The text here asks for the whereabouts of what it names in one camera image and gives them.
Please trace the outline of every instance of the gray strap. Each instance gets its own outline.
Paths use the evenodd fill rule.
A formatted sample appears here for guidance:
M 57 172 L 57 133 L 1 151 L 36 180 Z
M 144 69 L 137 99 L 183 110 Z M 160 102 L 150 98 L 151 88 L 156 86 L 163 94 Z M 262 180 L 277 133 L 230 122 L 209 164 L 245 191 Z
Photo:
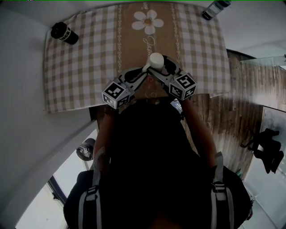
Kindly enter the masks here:
M 215 158 L 217 161 L 217 166 L 216 166 L 215 174 L 214 174 L 214 183 L 216 182 L 223 183 L 223 154 L 222 152 L 218 152 L 215 155 Z
M 105 153 L 105 148 L 102 147 L 95 155 L 93 159 L 93 186 L 99 185 L 100 181 L 100 171 L 97 167 L 97 160 L 98 158 Z M 97 229 L 102 229 L 102 222 L 101 222 L 101 203 L 100 203 L 100 195 L 99 195 L 99 189 L 96 192 L 97 199 L 96 199 L 96 204 L 97 204 Z
M 228 200 L 228 210 L 229 210 L 229 225 L 230 229 L 234 229 L 233 199 L 232 199 L 232 193 L 228 187 L 227 187 L 227 200 Z
M 78 226 L 79 229 L 83 229 L 83 221 L 84 221 L 84 200 L 87 192 L 85 191 L 80 197 L 79 203 L 79 217 L 78 217 Z
M 99 189 L 97 190 L 97 229 L 102 229 L 102 221 L 101 221 L 101 203 L 100 203 L 100 195 Z
M 216 218 L 217 218 L 216 196 L 215 196 L 213 189 L 210 192 L 210 198 L 211 198 L 211 224 L 210 224 L 210 229 L 216 229 Z

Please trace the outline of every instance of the backpack strap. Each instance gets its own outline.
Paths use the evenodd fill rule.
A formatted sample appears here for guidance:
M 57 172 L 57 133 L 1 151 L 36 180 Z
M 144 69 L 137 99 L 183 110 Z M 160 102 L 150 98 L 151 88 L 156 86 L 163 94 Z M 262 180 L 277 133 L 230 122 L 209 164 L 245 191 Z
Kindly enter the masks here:
M 228 210 L 229 210 L 229 224 L 230 229 L 234 229 L 234 208 L 233 208 L 233 199 L 231 191 L 223 183 L 223 155 L 221 152 L 215 155 L 217 161 L 217 167 L 215 169 L 213 185 L 211 189 L 211 229 L 216 229 L 217 227 L 217 201 L 227 201 Z
M 100 194 L 99 194 L 99 181 L 101 178 L 101 173 L 97 167 L 98 158 L 105 153 L 105 148 L 102 147 L 95 155 L 93 159 L 93 186 L 85 191 L 79 202 L 79 215 L 78 215 L 78 228 L 83 229 L 83 220 L 84 220 L 84 202 L 85 201 L 96 201 L 97 209 L 97 227 L 96 229 L 102 229 L 101 221 L 101 203 L 100 203 Z

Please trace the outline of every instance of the table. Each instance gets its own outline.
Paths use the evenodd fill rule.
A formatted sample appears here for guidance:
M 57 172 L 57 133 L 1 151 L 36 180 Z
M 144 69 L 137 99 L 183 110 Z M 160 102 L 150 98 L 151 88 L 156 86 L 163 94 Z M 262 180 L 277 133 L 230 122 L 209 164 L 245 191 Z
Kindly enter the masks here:
M 75 45 L 53 39 L 45 48 L 49 113 L 104 104 L 101 92 L 122 70 L 144 66 L 153 52 L 179 62 L 197 81 L 196 93 L 230 90 L 227 52 L 216 18 L 203 8 L 168 2 L 119 4 L 82 11 L 64 22 L 79 35 Z M 142 85 L 147 98 L 162 96 L 158 82 Z

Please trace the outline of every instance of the black chair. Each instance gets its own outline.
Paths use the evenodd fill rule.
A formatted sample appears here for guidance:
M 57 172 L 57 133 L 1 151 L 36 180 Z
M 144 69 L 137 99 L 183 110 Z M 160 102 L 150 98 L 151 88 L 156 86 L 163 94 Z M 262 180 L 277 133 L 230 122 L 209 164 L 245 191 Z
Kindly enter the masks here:
M 245 148 L 253 143 L 252 147 L 248 147 L 248 149 L 253 150 L 254 156 L 263 161 L 267 173 L 270 171 L 275 173 L 284 157 L 283 151 L 280 151 L 281 143 L 272 139 L 273 136 L 279 135 L 279 131 L 267 128 L 259 134 L 254 134 L 250 128 L 247 130 L 251 132 L 253 139 L 246 145 L 241 144 L 240 146 Z

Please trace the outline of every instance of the black backpack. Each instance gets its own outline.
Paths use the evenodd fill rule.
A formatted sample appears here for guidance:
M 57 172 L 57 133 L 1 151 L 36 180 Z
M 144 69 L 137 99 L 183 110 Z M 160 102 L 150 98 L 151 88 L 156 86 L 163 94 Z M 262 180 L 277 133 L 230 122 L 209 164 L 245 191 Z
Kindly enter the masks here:
M 104 178 L 96 166 L 98 157 L 94 159 L 94 170 L 79 174 L 63 212 L 70 229 L 102 229 L 101 217 L 101 182 Z M 247 219 L 251 202 L 241 179 L 223 166 L 223 156 L 217 153 L 217 166 L 210 171 L 211 229 L 236 229 Z

